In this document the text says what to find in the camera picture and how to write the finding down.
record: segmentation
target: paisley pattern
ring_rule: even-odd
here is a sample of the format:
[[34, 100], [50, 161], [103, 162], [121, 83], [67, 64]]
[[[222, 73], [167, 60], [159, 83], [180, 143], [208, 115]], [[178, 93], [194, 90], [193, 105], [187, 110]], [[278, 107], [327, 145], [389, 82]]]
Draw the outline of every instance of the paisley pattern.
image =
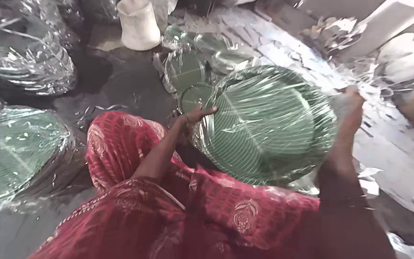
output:
[[249, 235], [252, 233], [253, 223], [258, 214], [258, 204], [253, 200], [243, 200], [239, 202], [234, 211], [233, 222], [242, 234]]

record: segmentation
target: woman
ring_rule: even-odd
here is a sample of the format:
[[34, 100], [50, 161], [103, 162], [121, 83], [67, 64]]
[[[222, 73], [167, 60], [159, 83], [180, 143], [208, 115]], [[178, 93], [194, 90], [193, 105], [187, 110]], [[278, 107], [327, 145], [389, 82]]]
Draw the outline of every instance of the woman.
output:
[[37, 258], [395, 258], [352, 163], [363, 99], [351, 109], [319, 170], [320, 199], [253, 186], [175, 152], [200, 108], [161, 125], [123, 112], [98, 116], [87, 161], [99, 195], [76, 209]]

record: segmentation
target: green paper plate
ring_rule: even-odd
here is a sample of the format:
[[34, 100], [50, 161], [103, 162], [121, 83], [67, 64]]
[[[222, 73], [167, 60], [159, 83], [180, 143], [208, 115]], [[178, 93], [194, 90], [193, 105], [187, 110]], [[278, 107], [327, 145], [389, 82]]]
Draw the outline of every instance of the green paper plate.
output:
[[177, 93], [188, 87], [205, 82], [205, 66], [197, 54], [182, 48], [169, 54], [165, 69], [166, 81]]
[[212, 94], [212, 88], [206, 84], [198, 84], [183, 91], [179, 98], [178, 106], [182, 114], [203, 106]]
[[58, 152], [64, 134], [53, 114], [0, 111], [0, 199], [19, 191]]
[[285, 185], [319, 166], [334, 141], [326, 97], [298, 74], [258, 66], [225, 77], [206, 108], [195, 144], [225, 173], [260, 185]]

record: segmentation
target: fingers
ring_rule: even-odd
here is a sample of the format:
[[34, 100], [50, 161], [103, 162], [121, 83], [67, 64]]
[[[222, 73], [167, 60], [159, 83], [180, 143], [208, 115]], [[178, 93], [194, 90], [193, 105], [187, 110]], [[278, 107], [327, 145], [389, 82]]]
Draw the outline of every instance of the fingers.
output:
[[212, 109], [203, 110], [202, 111], [202, 116], [204, 117], [204, 116], [207, 116], [207, 115], [210, 115], [210, 114], [214, 114], [217, 110], [218, 110], [218, 108], [216, 106]]

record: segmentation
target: red saree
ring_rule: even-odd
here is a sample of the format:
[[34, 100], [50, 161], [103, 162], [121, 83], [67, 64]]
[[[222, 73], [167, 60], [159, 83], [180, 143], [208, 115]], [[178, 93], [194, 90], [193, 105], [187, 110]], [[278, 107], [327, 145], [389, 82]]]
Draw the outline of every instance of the red saree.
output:
[[313, 258], [319, 206], [185, 165], [175, 152], [160, 186], [129, 180], [166, 130], [123, 112], [98, 116], [87, 162], [99, 195], [76, 209], [31, 259]]

